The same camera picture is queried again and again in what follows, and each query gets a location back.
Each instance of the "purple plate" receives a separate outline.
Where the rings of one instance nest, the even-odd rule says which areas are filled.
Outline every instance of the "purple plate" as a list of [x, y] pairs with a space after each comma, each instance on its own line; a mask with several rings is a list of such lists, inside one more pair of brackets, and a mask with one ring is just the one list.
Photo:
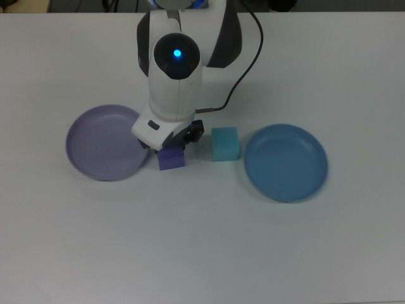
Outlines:
[[139, 114], [126, 106], [106, 104], [81, 114], [66, 137], [72, 165], [99, 181], [118, 181], [133, 173], [148, 156], [131, 128]]

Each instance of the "black cable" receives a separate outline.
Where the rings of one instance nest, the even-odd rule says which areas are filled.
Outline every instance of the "black cable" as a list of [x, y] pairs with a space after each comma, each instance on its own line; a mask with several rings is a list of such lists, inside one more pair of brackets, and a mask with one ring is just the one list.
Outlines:
[[258, 48], [258, 52], [256, 53], [252, 63], [249, 65], [249, 67], [247, 68], [247, 70], [242, 74], [242, 76], [240, 76], [240, 78], [238, 79], [238, 81], [234, 84], [234, 86], [231, 88], [229, 95], [227, 97], [227, 100], [225, 101], [225, 103], [223, 104], [223, 106], [219, 107], [219, 108], [207, 108], [207, 109], [198, 109], [196, 111], [196, 113], [207, 113], [207, 112], [214, 112], [214, 111], [220, 111], [223, 110], [229, 103], [229, 99], [232, 96], [232, 93], [234, 93], [234, 90], [236, 89], [236, 87], [239, 85], [239, 83], [243, 80], [243, 78], [245, 78], [245, 76], [247, 75], [247, 73], [249, 73], [249, 71], [251, 70], [251, 68], [254, 66], [254, 64], [256, 63], [256, 61], [259, 58], [260, 52], [261, 52], [261, 48], [263, 47], [263, 40], [264, 40], [264, 34], [263, 34], [263, 28], [260, 24], [259, 19], [256, 17], [256, 15], [253, 13], [253, 11], [246, 5], [246, 3], [244, 2], [244, 0], [240, 0], [240, 3], [243, 5], [243, 7], [245, 7], [245, 9], [251, 14], [251, 16], [253, 17], [254, 21], [256, 21], [256, 24], [258, 25], [259, 31], [260, 31], [260, 45]]
[[76, 10], [75, 10], [75, 13], [78, 12], [78, 9], [80, 8], [81, 5], [82, 5], [82, 0], [79, 1], [78, 6], [77, 6], [77, 8], [76, 8]]
[[109, 13], [109, 11], [111, 11], [111, 8], [113, 7], [115, 3], [115, 0], [113, 0], [113, 2], [111, 2], [111, 4], [106, 8], [106, 13]]
[[114, 13], [116, 13], [116, 11], [117, 11], [117, 9], [118, 9], [118, 3], [120, 3], [120, 0], [116, 0], [116, 1], [115, 1]]

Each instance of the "white table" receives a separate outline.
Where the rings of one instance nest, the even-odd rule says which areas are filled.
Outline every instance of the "white table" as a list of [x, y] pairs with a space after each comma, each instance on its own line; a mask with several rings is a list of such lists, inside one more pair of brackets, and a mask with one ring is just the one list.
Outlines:
[[[263, 53], [185, 168], [156, 157], [120, 182], [78, 173], [70, 124], [106, 103], [143, 109], [141, 15], [0, 18], [0, 299], [3, 304], [246, 304], [405, 300], [405, 14], [259, 15]], [[259, 42], [205, 70], [224, 102]], [[243, 161], [212, 163], [212, 127], [304, 127], [330, 173], [313, 199], [261, 195]]]

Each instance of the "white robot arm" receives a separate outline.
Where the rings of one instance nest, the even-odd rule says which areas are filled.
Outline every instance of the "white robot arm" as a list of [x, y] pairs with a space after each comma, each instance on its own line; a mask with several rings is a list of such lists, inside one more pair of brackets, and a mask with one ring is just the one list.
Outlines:
[[148, 76], [149, 102], [132, 127], [145, 148], [196, 142], [193, 122], [203, 67], [225, 68], [242, 49], [232, 0], [210, 0], [207, 9], [152, 11], [137, 29], [139, 65]]

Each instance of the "cube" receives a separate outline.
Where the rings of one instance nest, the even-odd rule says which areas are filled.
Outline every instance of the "cube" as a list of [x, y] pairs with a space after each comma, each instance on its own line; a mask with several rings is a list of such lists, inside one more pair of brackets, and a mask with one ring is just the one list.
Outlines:
[[238, 159], [239, 140], [235, 127], [213, 128], [211, 140], [213, 162], [226, 162]]
[[159, 168], [161, 171], [185, 166], [183, 146], [171, 146], [158, 152]]

